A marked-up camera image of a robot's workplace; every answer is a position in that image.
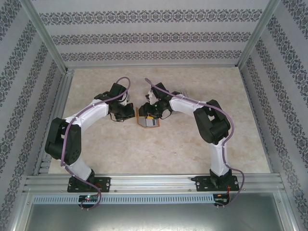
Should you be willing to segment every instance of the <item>patterned wallpaper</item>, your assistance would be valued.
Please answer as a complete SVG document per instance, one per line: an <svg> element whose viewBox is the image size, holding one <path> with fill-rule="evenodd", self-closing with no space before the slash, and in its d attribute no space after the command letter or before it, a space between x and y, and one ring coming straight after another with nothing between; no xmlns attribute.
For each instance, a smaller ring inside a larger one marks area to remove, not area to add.
<svg viewBox="0 0 308 231"><path fill-rule="evenodd" d="M69 67L238 61L269 0L36 0Z"/></svg>
<svg viewBox="0 0 308 231"><path fill-rule="evenodd" d="M32 175L62 78L18 0L0 3L0 231Z"/></svg>
<svg viewBox="0 0 308 231"><path fill-rule="evenodd" d="M308 230L308 7L282 0L242 76L273 170L300 230Z"/></svg>

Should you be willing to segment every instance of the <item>robotic arm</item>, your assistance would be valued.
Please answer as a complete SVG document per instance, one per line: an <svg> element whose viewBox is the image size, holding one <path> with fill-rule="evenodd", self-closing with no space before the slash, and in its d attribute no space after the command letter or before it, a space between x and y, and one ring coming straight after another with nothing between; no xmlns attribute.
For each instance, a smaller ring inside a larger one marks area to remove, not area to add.
<svg viewBox="0 0 308 231"><path fill-rule="evenodd" d="M156 86L167 91L162 83L158 83ZM149 102L140 107L138 111L139 116L158 119L162 118L162 114L165 110L168 110L170 114L176 111L194 117L201 137L210 145L210 181L216 189L224 188L225 185L229 183L232 176L231 170L224 164L222 155L222 144L231 128L228 119L223 113L200 105L199 103L201 102L196 103L195 100L184 97L184 95L179 92L175 91L172 94L176 95L176 97L172 97L152 87L149 94L146 95ZM202 103L221 109L219 103L215 100Z"/></svg>
<svg viewBox="0 0 308 231"><path fill-rule="evenodd" d="M77 117L77 115L80 114L80 112L65 119L55 118L51 122L45 151L54 159L61 160L65 132L69 123L75 119L71 124L66 137L64 162L69 171L74 175L94 184L94 171L87 166L80 157L82 134L98 119L109 114L110 117L111 114L114 114L115 121L117 122L122 122L126 119L135 117L133 103L127 104L129 101L128 92L121 98L104 103L104 101L114 98L126 90L127 89L122 85L114 83L110 91L95 96L94 100L85 109L80 111L81 115L79 117ZM89 185L77 180L75 183L78 183L78 188L81 188L82 190L90 190L91 188Z"/></svg>

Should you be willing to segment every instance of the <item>marble-pattern surface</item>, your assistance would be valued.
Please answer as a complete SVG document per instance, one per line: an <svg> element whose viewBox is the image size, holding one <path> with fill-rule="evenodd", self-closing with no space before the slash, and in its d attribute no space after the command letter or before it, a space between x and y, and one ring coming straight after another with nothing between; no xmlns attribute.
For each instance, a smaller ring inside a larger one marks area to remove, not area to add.
<svg viewBox="0 0 308 231"><path fill-rule="evenodd" d="M122 76L131 79L129 94L135 107L146 102L150 85L145 77L154 84L162 82L171 92L185 90L196 100L217 100L235 123L227 147L230 166L244 173L270 172L237 67L78 69L64 117L87 106ZM127 86L126 80L121 84ZM104 117L84 133L81 156L96 173L208 173L211 165L209 146L195 120L182 113L160 120L160 127L151 129L139 126L136 118L117 123ZM49 173L65 170L53 160Z"/></svg>

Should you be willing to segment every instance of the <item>damask wall panel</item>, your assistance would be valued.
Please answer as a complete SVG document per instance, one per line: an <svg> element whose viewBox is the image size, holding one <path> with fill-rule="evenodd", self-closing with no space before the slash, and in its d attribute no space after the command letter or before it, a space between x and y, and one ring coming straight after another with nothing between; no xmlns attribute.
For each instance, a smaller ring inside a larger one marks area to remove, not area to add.
<svg viewBox="0 0 308 231"><path fill-rule="evenodd" d="M238 61L268 0L33 4L67 66Z"/></svg>
<svg viewBox="0 0 308 231"><path fill-rule="evenodd" d="M255 45L243 80L267 154L300 230L308 230L307 2L282 0Z"/></svg>
<svg viewBox="0 0 308 231"><path fill-rule="evenodd" d="M0 2L0 231L32 175L62 74L20 2Z"/></svg>

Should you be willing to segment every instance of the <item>perforated metal strip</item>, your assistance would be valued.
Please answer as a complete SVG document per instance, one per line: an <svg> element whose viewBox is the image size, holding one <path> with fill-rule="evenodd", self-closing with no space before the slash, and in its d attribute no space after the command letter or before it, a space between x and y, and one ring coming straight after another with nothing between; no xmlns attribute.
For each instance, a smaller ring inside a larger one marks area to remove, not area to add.
<svg viewBox="0 0 308 231"><path fill-rule="evenodd" d="M79 195L37 195L35 205L71 205L78 203ZM214 203L213 194L175 195L103 195L100 204L203 204Z"/></svg>

